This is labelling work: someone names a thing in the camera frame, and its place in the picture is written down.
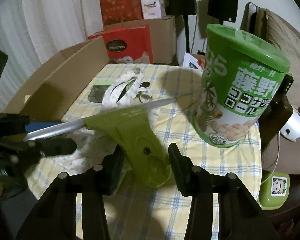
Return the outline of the green rectangular case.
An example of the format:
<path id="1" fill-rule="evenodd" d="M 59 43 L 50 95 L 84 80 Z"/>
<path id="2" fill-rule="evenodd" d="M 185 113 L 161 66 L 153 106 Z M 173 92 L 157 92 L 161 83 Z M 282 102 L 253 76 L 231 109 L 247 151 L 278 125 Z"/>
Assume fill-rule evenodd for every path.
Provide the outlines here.
<path id="1" fill-rule="evenodd" d="M 133 97 L 137 92 L 131 95 L 127 92 L 133 87 L 134 81 L 111 83 L 96 83 L 93 85 L 88 100 L 93 103 L 109 104 L 109 105 L 128 105 L 133 101 Z"/>

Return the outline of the green handled window squeegee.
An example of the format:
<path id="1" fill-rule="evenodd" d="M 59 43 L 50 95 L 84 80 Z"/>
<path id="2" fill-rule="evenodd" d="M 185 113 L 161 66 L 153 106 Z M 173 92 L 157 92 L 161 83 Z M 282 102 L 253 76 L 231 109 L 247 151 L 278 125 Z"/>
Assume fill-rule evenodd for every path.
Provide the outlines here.
<path id="1" fill-rule="evenodd" d="M 145 105 L 132 106 L 133 111 L 129 116 L 139 115 L 140 117 L 133 121 L 131 126 L 119 126 L 114 133 L 123 139 L 122 144 L 119 145 L 124 149 L 132 170 L 145 185 L 151 188 L 164 185 L 170 178 L 172 169 L 165 149 L 152 131 L 148 111 L 174 102 L 173 98 L 167 98 L 152 101 Z M 46 139 L 85 128 L 86 118 L 30 132 L 24 140 Z"/>

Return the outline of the green snack canister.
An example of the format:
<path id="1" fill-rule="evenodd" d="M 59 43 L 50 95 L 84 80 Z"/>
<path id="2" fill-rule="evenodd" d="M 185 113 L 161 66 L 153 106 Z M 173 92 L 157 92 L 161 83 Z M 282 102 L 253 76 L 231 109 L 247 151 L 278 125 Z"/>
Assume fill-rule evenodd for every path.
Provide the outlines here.
<path id="1" fill-rule="evenodd" d="M 193 126 L 208 144 L 231 147 L 266 110 L 290 62 L 281 50 L 247 31 L 209 24 L 206 33 L 202 88 Z"/>

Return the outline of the green box with panda sticker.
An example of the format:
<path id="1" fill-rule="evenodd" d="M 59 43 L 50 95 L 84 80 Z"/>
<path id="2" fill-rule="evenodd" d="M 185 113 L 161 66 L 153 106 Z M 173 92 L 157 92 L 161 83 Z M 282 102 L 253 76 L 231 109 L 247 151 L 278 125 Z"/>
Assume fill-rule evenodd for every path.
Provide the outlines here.
<path id="1" fill-rule="evenodd" d="M 277 210 L 289 196 L 290 177 L 279 172 L 263 171 L 258 204 L 262 210 Z"/>

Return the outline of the white round gadget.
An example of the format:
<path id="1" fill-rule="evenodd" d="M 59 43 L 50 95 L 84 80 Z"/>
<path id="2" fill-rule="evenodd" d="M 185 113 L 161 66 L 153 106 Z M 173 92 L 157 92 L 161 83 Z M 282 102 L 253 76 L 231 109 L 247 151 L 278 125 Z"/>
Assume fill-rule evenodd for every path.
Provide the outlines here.
<path id="1" fill-rule="evenodd" d="M 300 138 L 300 112 L 294 106 L 293 114 L 281 128 L 280 132 L 287 140 L 296 142 Z"/>

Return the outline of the white sheer curtain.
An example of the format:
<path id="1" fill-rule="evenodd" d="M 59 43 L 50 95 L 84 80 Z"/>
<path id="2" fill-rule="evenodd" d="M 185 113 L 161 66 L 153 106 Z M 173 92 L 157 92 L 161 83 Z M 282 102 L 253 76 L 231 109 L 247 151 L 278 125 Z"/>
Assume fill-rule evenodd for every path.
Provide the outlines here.
<path id="1" fill-rule="evenodd" d="M 102 29 L 100 0 L 0 0 L 0 112 L 53 55 Z"/>

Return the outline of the green black radio device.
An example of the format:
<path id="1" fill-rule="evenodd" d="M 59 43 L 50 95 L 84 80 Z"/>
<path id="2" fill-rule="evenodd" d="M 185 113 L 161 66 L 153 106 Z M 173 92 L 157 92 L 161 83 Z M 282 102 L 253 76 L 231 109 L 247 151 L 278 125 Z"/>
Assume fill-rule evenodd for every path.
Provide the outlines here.
<path id="1" fill-rule="evenodd" d="M 293 75 L 291 73 L 286 74 L 279 86 L 279 89 L 277 90 L 277 94 L 279 95 L 287 94 L 293 82 L 294 82 Z"/>

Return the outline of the red collection gift box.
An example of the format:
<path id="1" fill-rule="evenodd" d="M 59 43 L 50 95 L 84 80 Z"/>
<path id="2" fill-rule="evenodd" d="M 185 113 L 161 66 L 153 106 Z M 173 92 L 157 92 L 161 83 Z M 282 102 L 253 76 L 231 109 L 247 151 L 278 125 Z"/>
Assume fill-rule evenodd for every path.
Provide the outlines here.
<path id="1" fill-rule="evenodd" d="M 102 37 L 110 63 L 153 63 L 151 37 L 148 25 L 121 27 L 94 33 L 89 40 Z"/>

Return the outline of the clutter box behind table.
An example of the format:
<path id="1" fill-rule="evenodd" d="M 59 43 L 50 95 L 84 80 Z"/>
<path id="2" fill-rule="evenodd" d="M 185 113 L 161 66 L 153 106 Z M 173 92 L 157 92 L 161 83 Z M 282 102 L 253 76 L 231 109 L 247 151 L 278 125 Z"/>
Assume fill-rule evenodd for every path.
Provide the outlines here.
<path id="1" fill-rule="evenodd" d="M 204 55 L 185 53 L 182 66 L 187 68 L 192 68 L 192 69 L 203 70 L 204 63 L 205 63 Z"/>

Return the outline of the red gift bag upper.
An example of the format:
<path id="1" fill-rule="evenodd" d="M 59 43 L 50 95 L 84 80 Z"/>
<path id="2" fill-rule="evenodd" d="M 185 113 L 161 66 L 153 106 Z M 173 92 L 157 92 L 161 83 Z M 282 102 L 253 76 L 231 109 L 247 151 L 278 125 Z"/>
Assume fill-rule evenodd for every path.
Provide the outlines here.
<path id="1" fill-rule="evenodd" d="M 103 25 L 142 20 L 141 0 L 100 0 Z"/>

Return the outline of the large brown cardboard box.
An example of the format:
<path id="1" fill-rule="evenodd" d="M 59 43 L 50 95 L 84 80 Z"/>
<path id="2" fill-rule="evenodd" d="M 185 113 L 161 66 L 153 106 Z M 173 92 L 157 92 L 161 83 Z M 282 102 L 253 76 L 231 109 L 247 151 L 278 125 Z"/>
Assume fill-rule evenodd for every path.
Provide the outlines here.
<path id="1" fill-rule="evenodd" d="M 142 25 L 149 26 L 154 63 L 176 66 L 178 59 L 175 16 L 168 15 L 157 19 L 115 23 L 106 25 L 104 30 L 140 27 Z"/>

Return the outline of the brown back cushion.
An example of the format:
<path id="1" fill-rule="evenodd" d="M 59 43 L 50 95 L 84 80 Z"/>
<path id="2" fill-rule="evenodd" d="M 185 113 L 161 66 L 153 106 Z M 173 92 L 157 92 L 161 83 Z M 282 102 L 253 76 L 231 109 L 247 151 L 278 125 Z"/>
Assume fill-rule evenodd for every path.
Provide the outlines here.
<path id="1" fill-rule="evenodd" d="M 293 84 L 287 92 L 290 104 L 300 106 L 300 38 L 277 14 L 266 10 L 267 42 L 279 48 L 290 62 Z"/>

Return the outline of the white pink small box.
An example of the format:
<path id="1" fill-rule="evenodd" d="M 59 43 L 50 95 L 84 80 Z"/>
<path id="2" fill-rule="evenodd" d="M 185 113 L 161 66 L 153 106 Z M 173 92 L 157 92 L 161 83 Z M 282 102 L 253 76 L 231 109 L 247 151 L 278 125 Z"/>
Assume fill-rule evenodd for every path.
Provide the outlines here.
<path id="1" fill-rule="evenodd" d="M 144 20 L 166 16 L 164 0 L 140 0 Z"/>

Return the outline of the right black speaker on stand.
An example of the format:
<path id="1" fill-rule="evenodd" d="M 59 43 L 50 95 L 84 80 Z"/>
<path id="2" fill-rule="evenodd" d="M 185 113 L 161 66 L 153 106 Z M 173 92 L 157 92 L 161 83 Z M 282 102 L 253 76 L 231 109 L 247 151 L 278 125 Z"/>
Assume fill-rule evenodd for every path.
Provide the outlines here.
<path id="1" fill-rule="evenodd" d="M 238 0 L 209 0 L 207 14 L 219 20 L 235 23 L 238 12 Z"/>

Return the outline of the black speaker on stand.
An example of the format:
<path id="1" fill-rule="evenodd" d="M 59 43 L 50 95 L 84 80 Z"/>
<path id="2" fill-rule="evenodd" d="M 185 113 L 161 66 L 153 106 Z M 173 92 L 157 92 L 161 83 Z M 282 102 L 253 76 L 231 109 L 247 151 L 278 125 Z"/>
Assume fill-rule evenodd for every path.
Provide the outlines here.
<path id="1" fill-rule="evenodd" d="M 184 20 L 186 52 L 190 52 L 189 15 L 197 13 L 197 0 L 168 0 L 169 11 L 172 15 L 181 15 Z"/>
<path id="2" fill-rule="evenodd" d="M 235 23 L 238 12 L 238 0 L 209 0 L 207 14 L 219 20 Z"/>

